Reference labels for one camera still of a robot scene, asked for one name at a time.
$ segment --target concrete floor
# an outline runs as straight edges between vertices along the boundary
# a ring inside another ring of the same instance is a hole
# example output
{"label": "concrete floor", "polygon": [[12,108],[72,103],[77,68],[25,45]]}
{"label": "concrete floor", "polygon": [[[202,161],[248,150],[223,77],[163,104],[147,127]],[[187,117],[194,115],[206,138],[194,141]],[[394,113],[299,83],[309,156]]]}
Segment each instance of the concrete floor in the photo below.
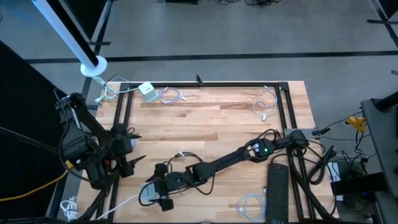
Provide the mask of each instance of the concrete floor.
{"label": "concrete floor", "polygon": [[[0,39],[23,58],[73,57],[57,33],[30,1],[0,0]],[[250,7],[243,1],[220,6],[166,4],[155,0],[116,1],[101,48],[105,57],[200,54],[250,54],[397,50],[368,1],[284,0],[269,7]],[[398,56],[189,60],[110,63],[107,79],[116,72],[131,81],[185,81],[200,74],[204,80],[303,80],[318,127],[359,111],[360,101],[397,91],[391,75]],[[79,92],[85,78],[78,63],[33,65],[67,93]],[[99,97],[92,83],[88,103]],[[333,126],[333,138],[353,138],[354,130]],[[354,143],[322,140],[353,154]],[[370,138],[361,145],[374,154]],[[379,172],[373,157],[367,169]],[[78,185],[69,185],[69,194]],[[350,214],[341,214],[350,219]]]}

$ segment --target outlet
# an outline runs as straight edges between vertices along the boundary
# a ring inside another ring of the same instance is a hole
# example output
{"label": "outlet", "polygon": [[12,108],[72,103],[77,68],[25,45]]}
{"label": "outlet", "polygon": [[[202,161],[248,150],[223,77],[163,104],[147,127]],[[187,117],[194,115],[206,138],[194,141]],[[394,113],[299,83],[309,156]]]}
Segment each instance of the outlet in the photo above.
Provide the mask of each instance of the outlet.
{"label": "outlet", "polygon": [[141,93],[142,99],[146,103],[150,103],[157,99],[155,88],[152,86],[152,84],[150,84],[150,82],[144,82],[138,86],[138,89]]}

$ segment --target yellow cable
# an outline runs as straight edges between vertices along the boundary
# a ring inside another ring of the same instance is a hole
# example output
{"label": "yellow cable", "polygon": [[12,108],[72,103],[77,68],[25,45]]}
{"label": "yellow cable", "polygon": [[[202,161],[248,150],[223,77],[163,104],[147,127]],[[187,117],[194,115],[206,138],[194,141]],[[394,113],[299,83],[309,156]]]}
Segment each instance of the yellow cable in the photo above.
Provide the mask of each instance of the yellow cable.
{"label": "yellow cable", "polygon": [[[69,168],[72,168],[72,167],[73,167],[72,164],[69,163],[69,161],[67,161],[66,164],[67,164],[67,166],[68,166]],[[63,177],[65,177],[65,175],[66,175],[67,173],[68,173],[68,171],[66,170],[60,177],[56,178],[55,180],[52,180],[52,181],[46,183],[45,185],[43,185],[43,186],[41,186],[41,187],[38,187],[38,188],[36,188],[36,189],[34,189],[34,190],[31,190],[30,192],[27,192],[27,193],[25,193],[25,194],[18,195],[18,196],[14,196],[14,197],[8,197],[8,198],[0,198],[0,202],[7,202],[7,201],[9,201],[9,200],[20,199],[20,198],[26,197],[26,196],[28,196],[28,195],[31,195],[31,194],[33,194],[33,193],[36,192],[36,191],[42,190],[42,189],[48,187],[49,185],[52,185],[52,184],[58,182],[60,179],[62,179]]]}

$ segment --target coiled white cable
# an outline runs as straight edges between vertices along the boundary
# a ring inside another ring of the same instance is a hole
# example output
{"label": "coiled white cable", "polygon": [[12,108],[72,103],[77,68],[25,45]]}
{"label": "coiled white cable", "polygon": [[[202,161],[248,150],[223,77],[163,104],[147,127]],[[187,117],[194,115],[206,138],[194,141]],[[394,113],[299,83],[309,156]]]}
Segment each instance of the coiled white cable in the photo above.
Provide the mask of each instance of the coiled white cable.
{"label": "coiled white cable", "polygon": [[60,203],[63,215],[68,218],[68,222],[74,221],[79,218],[79,213],[77,212],[76,198],[76,196],[71,196],[69,200],[63,200]]}
{"label": "coiled white cable", "polygon": [[[167,91],[167,90],[173,90],[174,92],[176,92],[177,93],[177,95],[175,96],[175,97],[166,97],[166,96],[164,96],[164,94],[165,94],[165,92]],[[184,94],[183,93],[180,93],[180,91],[178,90],[178,89],[176,89],[176,88],[173,88],[173,87],[166,87],[166,88],[164,88],[163,90],[159,90],[159,100],[160,100],[160,102],[162,102],[164,105],[171,105],[171,104],[173,104],[173,103],[175,103],[177,100],[179,100],[179,99],[182,99],[182,100],[187,100],[185,97],[184,97]]]}
{"label": "coiled white cable", "polygon": [[[267,190],[264,188],[263,192],[264,192],[264,199],[262,199],[262,197],[258,194],[248,194],[248,195],[244,196],[243,198],[239,199],[238,202],[236,202],[236,211],[242,218],[255,222],[255,221],[262,220],[265,217]],[[260,203],[260,214],[257,218],[251,217],[246,210],[248,207],[248,201],[250,198],[255,198]],[[239,204],[242,202],[242,200],[244,200],[244,206],[240,207]]]}
{"label": "coiled white cable", "polygon": [[[115,78],[111,79],[109,82],[112,82],[117,78],[121,78],[124,81],[128,82],[128,80],[126,80],[125,78],[122,78],[122,77],[115,77]],[[131,90],[116,91],[116,90],[110,88],[109,86],[107,86],[106,85],[107,82],[104,81],[100,77],[93,77],[93,80],[96,81],[98,84],[100,84],[104,88],[104,94],[101,95],[99,98],[95,99],[95,103],[101,103],[103,99],[111,100],[111,99],[115,98],[119,93],[128,93],[130,91],[138,90],[138,88],[133,88]]]}
{"label": "coiled white cable", "polygon": [[[259,115],[259,116],[262,116],[262,120],[263,120],[263,121],[264,121],[268,116],[272,115],[272,114],[275,112],[275,110],[276,110],[276,105],[277,105],[277,102],[278,102],[278,97],[276,97],[276,94],[275,94],[274,92],[270,91],[270,89],[268,89],[267,86],[264,86],[264,88],[265,88],[265,90],[261,90],[261,91],[259,92],[259,94],[257,95],[257,100],[253,103],[253,106],[252,106],[253,112],[254,112],[255,114]],[[267,104],[266,101],[262,101],[262,100],[260,99],[260,98],[261,98],[261,94],[264,93],[264,92],[268,92],[268,93],[272,94],[272,96],[274,96],[275,100],[274,100],[273,103]],[[263,112],[263,113],[260,113],[260,112],[256,111],[256,109],[255,109],[256,104],[259,105],[261,108],[264,109],[264,112]],[[272,111],[271,111],[270,113],[267,112],[268,108],[272,108]]]}

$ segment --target yellow clamp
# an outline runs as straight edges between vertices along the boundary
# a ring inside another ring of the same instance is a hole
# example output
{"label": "yellow clamp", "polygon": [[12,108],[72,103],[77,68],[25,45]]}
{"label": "yellow clamp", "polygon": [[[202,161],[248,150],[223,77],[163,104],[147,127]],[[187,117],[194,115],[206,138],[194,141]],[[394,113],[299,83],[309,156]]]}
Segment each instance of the yellow clamp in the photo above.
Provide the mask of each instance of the yellow clamp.
{"label": "yellow clamp", "polygon": [[350,116],[346,120],[346,124],[350,124],[352,127],[357,129],[358,132],[360,132],[360,133],[363,133],[366,130],[365,122],[366,122],[366,120],[364,117],[354,118],[353,116]]}

